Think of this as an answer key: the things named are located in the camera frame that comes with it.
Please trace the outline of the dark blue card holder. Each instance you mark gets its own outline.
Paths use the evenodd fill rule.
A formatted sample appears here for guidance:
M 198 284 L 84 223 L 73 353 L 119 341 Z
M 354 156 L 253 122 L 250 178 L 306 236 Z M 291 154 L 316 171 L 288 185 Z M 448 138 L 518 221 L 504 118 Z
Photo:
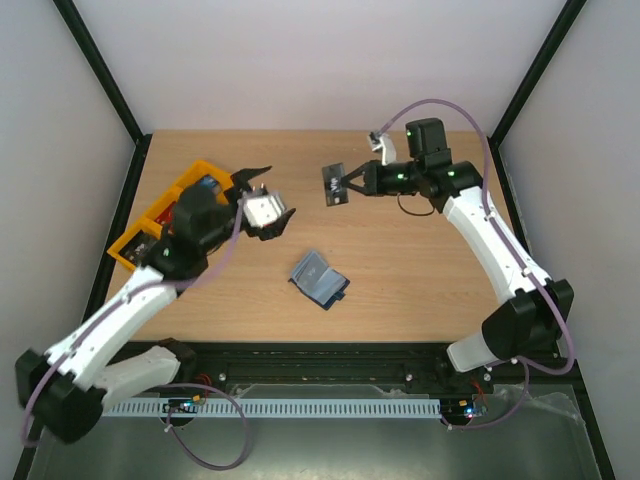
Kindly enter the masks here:
M 292 270 L 289 281 L 309 300 L 329 310 L 345 296 L 350 281 L 329 266 L 316 250 L 308 251 Z

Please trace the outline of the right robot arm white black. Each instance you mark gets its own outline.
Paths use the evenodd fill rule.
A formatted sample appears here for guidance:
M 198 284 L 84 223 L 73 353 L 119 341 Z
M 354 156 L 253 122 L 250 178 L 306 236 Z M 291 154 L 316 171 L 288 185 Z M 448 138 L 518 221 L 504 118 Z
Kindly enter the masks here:
M 372 133 L 369 141 L 380 159 L 347 174 L 329 175 L 327 192 L 420 195 L 466 240 L 500 305 L 477 333 L 450 344 L 448 359 L 436 367 L 438 384 L 455 392 L 470 381 L 471 370 L 512 359 L 525 361 L 537 347 L 567 339 L 566 317 L 574 292 L 567 281 L 553 280 L 525 251 L 495 208 L 476 167 L 453 161 L 441 120 L 412 121 L 405 132 L 409 161 L 396 161 L 388 135 Z

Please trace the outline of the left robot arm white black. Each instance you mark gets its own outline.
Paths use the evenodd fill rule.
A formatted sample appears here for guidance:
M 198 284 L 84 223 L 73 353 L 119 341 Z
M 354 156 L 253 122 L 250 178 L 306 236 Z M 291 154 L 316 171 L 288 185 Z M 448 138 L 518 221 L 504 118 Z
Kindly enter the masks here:
M 28 349 L 16 360 L 24 446 L 34 444 L 28 438 L 34 420 L 73 443 L 119 403 L 187 376 L 190 355 L 170 341 L 118 363 L 112 359 L 185 291 L 217 278 L 241 233 L 262 241 L 282 235 L 293 210 L 278 193 L 251 183 L 266 171 L 245 168 L 231 174 L 222 200 L 201 183 L 184 189 L 171 221 L 124 286 L 63 340 L 44 353 Z

